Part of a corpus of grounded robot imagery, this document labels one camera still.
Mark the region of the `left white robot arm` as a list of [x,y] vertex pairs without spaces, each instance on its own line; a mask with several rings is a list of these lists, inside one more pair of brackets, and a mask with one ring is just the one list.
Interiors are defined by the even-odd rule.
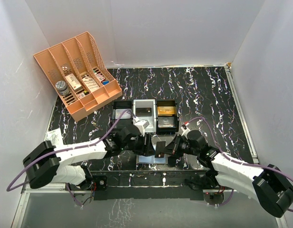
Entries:
[[50,183],[68,183],[83,190],[90,188],[92,175],[82,162],[118,156],[125,149],[142,152],[148,126],[147,120],[139,120],[90,142],[60,147],[43,141],[23,160],[30,187],[39,189]]

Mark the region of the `black card with chip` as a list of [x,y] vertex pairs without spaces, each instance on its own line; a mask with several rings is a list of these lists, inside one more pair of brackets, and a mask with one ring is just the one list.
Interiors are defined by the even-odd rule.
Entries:
[[164,158],[165,153],[165,146],[166,146],[166,142],[165,141],[158,141],[156,143],[156,149],[155,149],[155,157],[156,158]]

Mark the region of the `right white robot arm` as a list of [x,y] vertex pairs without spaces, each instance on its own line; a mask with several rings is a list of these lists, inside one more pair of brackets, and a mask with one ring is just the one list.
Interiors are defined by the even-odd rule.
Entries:
[[235,159],[210,146],[198,130],[176,135],[160,150],[171,157],[196,156],[208,170],[205,181],[213,189],[227,187],[256,200],[270,215],[280,218],[293,204],[293,185],[274,165],[261,167]]

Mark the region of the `grey leather card holder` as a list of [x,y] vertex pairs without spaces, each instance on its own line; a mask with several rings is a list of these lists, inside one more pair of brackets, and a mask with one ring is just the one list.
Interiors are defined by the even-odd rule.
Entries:
[[145,165],[145,166],[158,166],[159,168],[171,168],[176,166],[176,160],[175,158],[172,158],[168,155],[164,155],[163,157],[155,157],[152,156],[142,156],[137,155],[136,156],[136,165]]

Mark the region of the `black and white tray set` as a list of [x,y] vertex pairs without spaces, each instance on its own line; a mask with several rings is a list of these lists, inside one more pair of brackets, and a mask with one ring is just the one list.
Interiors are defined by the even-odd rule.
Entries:
[[112,108],[111,123],[121,130],[133,124],[134,118],[148,121],[147,133],[157,135],[175,134],[179,131],[178,104],[176,100],[135,99],[115,101]]

